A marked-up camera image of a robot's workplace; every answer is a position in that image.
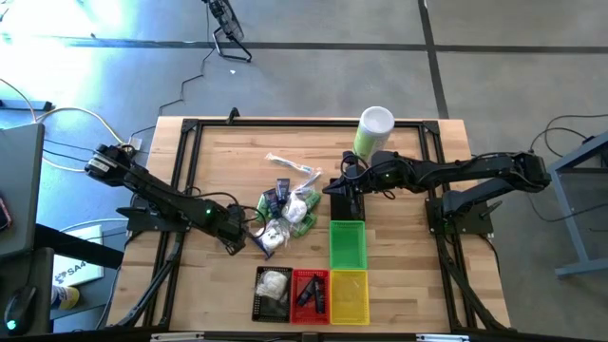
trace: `wooden table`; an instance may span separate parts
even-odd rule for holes
[[[171,181],[182,119],[159,118],[150,149],[147,168],[167,183]],[[463,121],[443,120],[439,123],[446,161],[470,158]],[[298,172],[264,160],[264,156],[272,152],[295,162],[322,167],[324,174],[316,183],[320,191],[322,186],[329,184],[331,177],[339,176],[342,152],[352,148],[354,135],[354,128],[206,127],[202,134],[195,185],[203,192],[231,193],[241,204],[255,206],[261,192],[272,188],[276,178],[291,178],[292,183],[304,180]],[[186,147],[185,161],[190,160],[192,140]],[[432,143],[429,146],[432,157]],[[422,159],[417,132],[410,128],[396,128],[386,149]],[[180,189],[185,183],[186,169],[187,162],[181,172]],[[452,188],[463,190],[474,183],[453,183]],[[424,209],[426,194],[414,195],[406,190],[395,190],[394,193],[396,200],[387,200],[381,194],[366,195],[365,199],[369,326],[307,327],[251,320],[257,266],[329,269],[330,201],[324,195],[314,210],[318,215],[315,227],[305,237],[290,240],[287,248],[279,249],[268,261],[264,261],[262,253],[251,241],[247,241],[247,247],[236,256],[228,256],[213,237],[197,230],[188,233],[181,258],[171,330],[448,332],[437,247],[428,233]],[[214,200],[222,204],[230,202],[223,197]],[[124,317],[147,287],[158,239],[158,233],[144,233],[124,252],[108,323]],[[462,241],[472,288],[496,318],[508,326],[503,290],[492,251],[477,236],[463,236]],[[165,285],[160,290],[156,318],[162,310]],[[461,322],[465,322],[460,291],[454,293]]]

